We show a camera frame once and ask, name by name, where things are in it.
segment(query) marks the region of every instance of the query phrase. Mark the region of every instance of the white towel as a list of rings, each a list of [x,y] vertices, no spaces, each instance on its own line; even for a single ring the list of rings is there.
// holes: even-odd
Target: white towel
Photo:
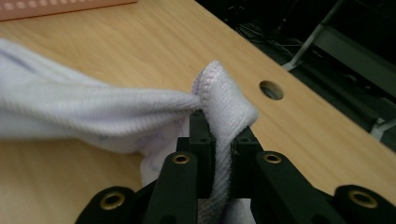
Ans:
[[[247,202],[231,201],[231,141],[257,112],[214,61],[192,93],[110,86],[0,39],[0,138],[78,138],[120,153],[141,152],[143,184],[156,179],[164,158],[188,136],[188,115],[203,109],[217,139],[209,199],[199,202],[199,223],[254,223]]]

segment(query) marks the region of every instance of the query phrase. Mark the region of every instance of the black plastic part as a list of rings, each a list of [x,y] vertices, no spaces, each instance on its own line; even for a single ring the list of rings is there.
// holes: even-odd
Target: black plastic part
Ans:
[[[176,151],[189,151],[189,137],[179,137],[177,139]]]
[[[133,217],[133,222],[130,224],[142,223],[144,214],[149,207],[149,200],[151,199],[151,195],[156,184],[157,180],[151,182],[149,185],[145,186],[134,194],[134,206],[133,210],[130,211]]]
[[[198,159],[199,198],[208,198],[212,192],[215,177],[215,144],[216,139],[210,132],[204,112],[193,112],[190,115],[188,151]]]
[[[149,200],[144,224],[196,223],[197,159],[189,152],[166,157]]]
[[[348,223],[396,223],[395,206],[377,193],[359,186],[339,187],[332,204]]]
[[[129,224],[134,210],[134,191],[123,187],[112,187],[97,193],[82,213],[77,224]]]
[[[254,163],[256,154],[262,152],[253,132],[247,127],[232,142],[233,172],[231,196],[234,198],[251,198],[252,185],[255,182]]]
[[[268,213],[268,206],[271,206],[270,216],[275,215],[278,220],[274,223],[345,223],[320,192],[282,154],[260,152],[256,156],[256,164],[257,188],[251,202],[255,219],[270,218],[264,216]],[[267,206],[260,213],[259,207],[263,204]]]

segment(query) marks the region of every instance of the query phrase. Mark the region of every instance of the terry cloth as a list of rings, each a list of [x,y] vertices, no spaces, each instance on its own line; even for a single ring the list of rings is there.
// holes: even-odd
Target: terry cloth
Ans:
[[[213,191],[199,201],[198,221],[254,223],[247,202],[228,192],[231,142],[257,111],[218,61],[198,75],[191,93],[120,88],[0,39],[0,138],[77,138],[113,152],[140,152],[146,185],[177,138],[189,135],[189,114],[197,109],[217,139]]]

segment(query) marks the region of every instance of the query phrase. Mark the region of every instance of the screw hole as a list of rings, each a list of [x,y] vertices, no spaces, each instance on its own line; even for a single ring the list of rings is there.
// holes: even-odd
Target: screw hole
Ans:
[[[176,164],[185,164],[187,162],[190,161],[190,157],[186,156],[186,155],[176,155],[173,158],[173,162]]]
[[[118,191],[113,191],[106,194],[102,198],[100,202],[100,206],[104,210],[113,210],[121,206],[124,202],[125,202],[125,196]]]
[[[262,81],[260,83],[260,90],[265,96],[273,100],[281,100],[284,96],[282,89],[271,81]]]
[[[377,208],[378,207],[378,202],[376,201],[376,199],[364,191],[352,190],[349,192],[348,195],[349,195],[349,199],[352,202],[354,202],[362,207],[366,207],[366,208]]]
[[[264,155],[264,160],[268,161],[270,163],[273,163],[273,164],[277,164],[277,163],[281,163],[282,162],[282,158],[280,158],[279,156],[277,156],[275,154],[266,154],[266,155]]]

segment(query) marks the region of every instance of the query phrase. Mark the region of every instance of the table surface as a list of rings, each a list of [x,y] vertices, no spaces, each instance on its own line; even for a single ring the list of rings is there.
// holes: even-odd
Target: table surface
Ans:
[[[264,149],[286,155],[318,189],[356,184],[396,203],[395,154],[193,0],[0,22],[0,37],[113,85],[190,91],[220,60],[258,108]],[[264,96],[262,81],[284,98]],[[78,140],[0,141],[0,223],[74,223],[98,191],[141,188],[138,154]]]

